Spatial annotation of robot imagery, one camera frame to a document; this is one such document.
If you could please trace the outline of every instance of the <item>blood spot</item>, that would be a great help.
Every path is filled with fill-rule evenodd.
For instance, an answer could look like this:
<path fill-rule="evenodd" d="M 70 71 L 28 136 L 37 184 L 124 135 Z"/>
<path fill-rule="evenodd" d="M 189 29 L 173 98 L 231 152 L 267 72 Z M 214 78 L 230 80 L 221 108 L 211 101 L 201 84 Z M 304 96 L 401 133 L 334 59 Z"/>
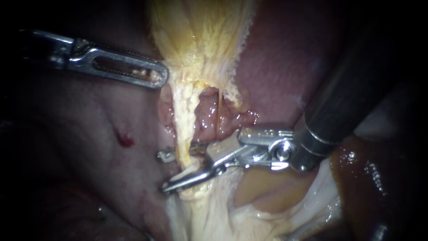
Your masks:
<path fill-rule="evenodd" d="M 134 139 L 131 137 L 131 134 L 129 132 L 122 133 L 116 130 L 115 133 L 116 139 L 121 146 L 129 148 L 135 144 Z"/>

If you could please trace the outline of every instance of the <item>yellow fat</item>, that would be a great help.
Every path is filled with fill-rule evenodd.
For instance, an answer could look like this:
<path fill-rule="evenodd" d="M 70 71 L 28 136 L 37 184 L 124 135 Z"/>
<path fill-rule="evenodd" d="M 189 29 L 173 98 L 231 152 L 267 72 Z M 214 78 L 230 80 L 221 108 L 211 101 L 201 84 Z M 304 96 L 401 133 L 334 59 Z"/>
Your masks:
<path fill-rule="evenodd" d="M 177 160 L 192 165 L 195 108 L 207 87 L 226 90 L 239 107 L 234 85 L 239 54 L 254 13 L 254 0 L 152 0 L 151 33 L 170 70 Z"/>

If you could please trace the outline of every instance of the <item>metal forceps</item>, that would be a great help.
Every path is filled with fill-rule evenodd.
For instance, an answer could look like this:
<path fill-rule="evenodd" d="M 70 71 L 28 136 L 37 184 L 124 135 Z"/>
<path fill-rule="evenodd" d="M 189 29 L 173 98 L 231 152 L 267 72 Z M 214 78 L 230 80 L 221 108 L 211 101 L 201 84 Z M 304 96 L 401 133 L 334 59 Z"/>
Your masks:
<path fill-rule="evenodd" d="M 75 71 L 156 89 L 169 77 L 159 61 L 82 38 L 41 30 L 20 30 L 21 60 L 59 70 Z"/>
<path fill-rule="evenodd" d="M 284 170 L 294 150 L 292 131 L 244 127 L 235 130 L 223 141 L 196 144 L 190 154 L 205 153 L 205 165 L 201 171 L 178 180 L 169 180 L 160 187 L 163 193 L 181 191 L 206 182 L 224 173 L 229 167 L 267 167 L 272 171 Z M 174 151 L 159 151 L 163 162 L 174 160 Z"/>

